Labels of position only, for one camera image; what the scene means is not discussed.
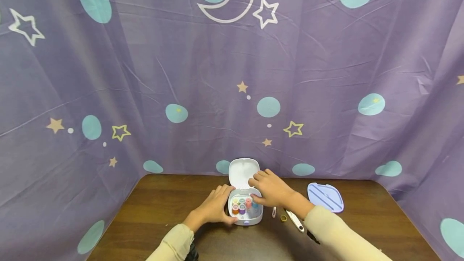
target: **left hand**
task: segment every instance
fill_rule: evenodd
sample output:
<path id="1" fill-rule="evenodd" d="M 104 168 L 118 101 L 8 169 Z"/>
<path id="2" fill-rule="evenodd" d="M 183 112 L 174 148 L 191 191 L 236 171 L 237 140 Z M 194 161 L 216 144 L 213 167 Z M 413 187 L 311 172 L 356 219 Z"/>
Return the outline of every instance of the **left hand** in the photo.
<path id="1" fill-rule="evenodd" d="M 224 224 L 232 225 L 238 218 L 226 215 L 224 205 L 229 198 L 229 194 L 235 190 L 235 187 L 224 184 L 219 185 L 215 190 L 212 190 L 205 201 L 196 209 L 194 209 L 184 221 L 192 231 L 198 230 L 201 225 L 211 222 L 223 222 Z"/>

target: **crescent moon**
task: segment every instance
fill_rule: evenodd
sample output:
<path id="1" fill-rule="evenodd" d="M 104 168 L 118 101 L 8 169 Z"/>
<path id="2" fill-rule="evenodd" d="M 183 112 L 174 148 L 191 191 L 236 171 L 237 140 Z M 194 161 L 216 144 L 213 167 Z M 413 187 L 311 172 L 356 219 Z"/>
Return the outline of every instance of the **crescent moon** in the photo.
<path id="1" fill-rule="evenodd" d="M 233 23 L 241 19 L 245 14 L 247 14 L 248 10 L 250 10 L 251 5 L 253 4 L 253 1 L 254 0 L 250 0 L 245 10 L 238 16 L 234 17 L 233 19 L 218 19 L 217 17 L 214 17 L 211 14 L 209 14 L 207 11 L 208 9 L 217 9 L 217 8 L 223 7 L 224 5 L 227 4 L 227 2 L 229 2 L 229 0 L 224 0 L 223 2 L 220 2 L 218 4 L 213 4 L 213 5 L 205 5 L 205 4 L 198 3 L 198 7 L 202 11 L 202 13 L 204 13 L 209 19 L 214 20 L 217 23 Z"/>

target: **right hand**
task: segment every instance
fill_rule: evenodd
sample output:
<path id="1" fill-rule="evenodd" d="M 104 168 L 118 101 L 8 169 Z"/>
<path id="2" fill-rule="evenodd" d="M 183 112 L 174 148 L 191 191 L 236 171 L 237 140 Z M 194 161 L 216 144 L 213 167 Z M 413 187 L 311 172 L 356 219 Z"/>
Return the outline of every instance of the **right hand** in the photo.
<path id="1" fill-rule="evenodd" d="M 248 179 L 248 184 L 262 193 L 262 197 L 251 194 L 255 203 L 266 207 L 284 207 L 292 211 L 298 218 L 304 219 L 314 204 L 302 194 L 294 191 L 271 170 L 259 171 Z"/>
<path id="2" fill-rule="evenodd" d="M 264 172 L 260 170 L 248 179 L 248 184 L 257 188 L 263 195 L 259 197 L 252 194 L 251 198 L 255 203 L 266 207 L 288 207 L 288 202 L 296 194 L 285 182 L 275 175 L 270 169 Z"/>

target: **hand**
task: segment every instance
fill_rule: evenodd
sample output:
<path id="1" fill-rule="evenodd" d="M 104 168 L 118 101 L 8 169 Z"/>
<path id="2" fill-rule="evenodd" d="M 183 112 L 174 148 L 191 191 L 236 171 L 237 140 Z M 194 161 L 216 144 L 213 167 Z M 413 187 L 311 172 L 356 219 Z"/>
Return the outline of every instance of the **hand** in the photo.
<path id="1" fill-rule="evenodd" d="M 184 224 L 193 232 L 198 230 L 203 224 L 211 222 L 223 222 L 224 224 L 232 225 L 238 218 L 226 215 L 224 205 L 229 198 L 229 194 L 235 190 L 235 187 L 229 185 L 219 185 L 215 190 L 212 190 L 205 201 L 196 209 L 194 209 L 184 221 Z"/>
<path id="2" fill-rule="evenodd" d="M 255 203 L 263 206 L 284 207 L 295 213 L 300 219 L 304 219 L 308 212 L 314 208 L 314 204 L 290 188 L 270 169 L 255 173 L 253 178 L 248 179 L 248 184 L 262 193 L 263 197 L 252 194 L 251 198 Z"/>

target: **beige sleeve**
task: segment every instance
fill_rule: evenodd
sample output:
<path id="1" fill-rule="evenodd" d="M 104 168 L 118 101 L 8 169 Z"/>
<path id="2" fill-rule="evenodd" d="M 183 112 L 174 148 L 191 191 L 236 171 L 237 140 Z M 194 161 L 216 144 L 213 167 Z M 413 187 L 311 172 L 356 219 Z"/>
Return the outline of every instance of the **beige sleeve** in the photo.
<path id="1" fill-rule="evenodd" d="M 335 213 L 315 206 L 304 219 L 306 228 L 321 245 L 343 261 L 392 261 L 382 251 L 351 230 Z"/>
<path id="2" fill-rule="evenodd" d="M 147 258 L 147 261 L 184 261 L 193 242 L 193 232 L 184 224 L 176 225 Z"/>

